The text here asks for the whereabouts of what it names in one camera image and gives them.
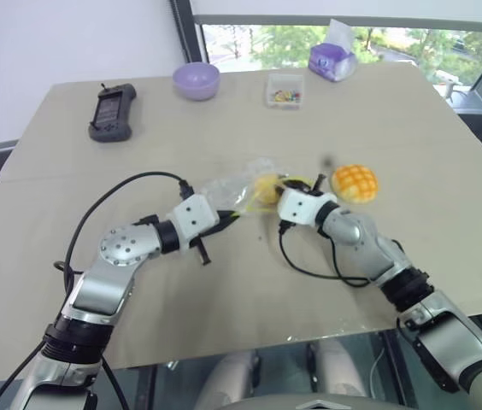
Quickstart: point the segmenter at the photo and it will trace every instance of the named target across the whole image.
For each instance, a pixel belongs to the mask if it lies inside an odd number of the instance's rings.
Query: beige tabletop
[[[0,379],[35,346],[63,298],[64,258],[81,215],[121,179],[172,171],[197,188],[258,157],[310,178],[320,161],[370,166],[381,192],[352,207],[400,240],[460,308],[482,313],[482,144],[408,65],[361,66],[333,84],[301,70],[304,106],[266,108],[266,72],[223,74],[218,95],[188,102],[171,79],[134,79],[132,138],[87,137],[99,85],[53,87],[0,173]],[[177,185],[149,178],[124,188],[90,218],[73,256],[94,260],[109,228],[178,203]],[[281,259],[273,215],[243,217],[210,237],[213,262],[172,254],[146,262],[107,350],[115,367],[392,327],[394,309],[375,288],[304,277]],[[285,246],[299,265],[330,272],[330,249],[297,228]],[[349,271],[349,262],[340,264]]]

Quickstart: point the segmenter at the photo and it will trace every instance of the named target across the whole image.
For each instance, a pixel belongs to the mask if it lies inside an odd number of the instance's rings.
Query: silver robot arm
[[[88,388],[132,294],[136,271],[148,259],[188,249],[193,239],[219,221],[202,195],[188,197],[167,217],[163,222],[122,226],[106,234],[97,259],[73,288],[55,323],[47,327],[45,345],[34,358],[11,410],[96,406],[97,398]]]
[[[414,350],[438,385],[447,391],[463,388],[482,410],[482,330],[428,284],[428,275],[381,236],[369,217],[340,207],[332,194],[293,189],[285,190],[278,210],[282,220],[313,226],[331,238],[416,332]]]

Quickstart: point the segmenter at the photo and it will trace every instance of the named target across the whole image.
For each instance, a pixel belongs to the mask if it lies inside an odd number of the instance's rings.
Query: white wall
[[[194,15],[344,15],[482,22],[482,0],[191,0]]]
[[[0,142],[51,85],[170,75],[184,62],[167,0],[0,0]]]

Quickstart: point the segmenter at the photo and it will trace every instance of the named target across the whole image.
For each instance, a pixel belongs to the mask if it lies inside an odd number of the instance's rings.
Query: purple bowl
[[[174,72],[173,81],[177,91],[189,100],[208,100],[218,91],[220,71],[206,62],[190,62]]]

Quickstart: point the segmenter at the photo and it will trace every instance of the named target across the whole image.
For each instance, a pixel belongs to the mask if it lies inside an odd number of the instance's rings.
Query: purple tissue box
[[[311,48],[308,68],[331,81],[349,77],[357,67],[357,58],[335,44],[322,43]]]

